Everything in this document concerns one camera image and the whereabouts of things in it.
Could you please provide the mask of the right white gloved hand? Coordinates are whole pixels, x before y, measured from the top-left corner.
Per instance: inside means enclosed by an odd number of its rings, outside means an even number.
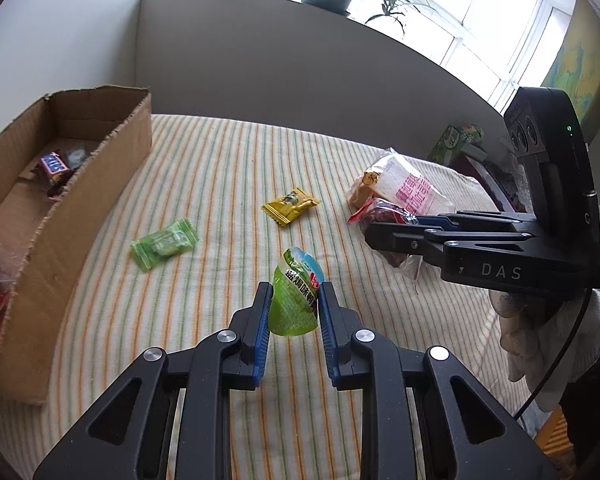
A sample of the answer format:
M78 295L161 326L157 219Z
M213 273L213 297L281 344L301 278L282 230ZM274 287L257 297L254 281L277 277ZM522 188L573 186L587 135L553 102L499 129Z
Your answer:
M539 320L539 298L489 292L501 326L500 345L507 353L511 382L524 379L534 391L566 343L583 304L581 298L562 304L549 320ZM538 408L553 411L570 382L576 382L600 357L600 292L594 290L576 336L535 398Z

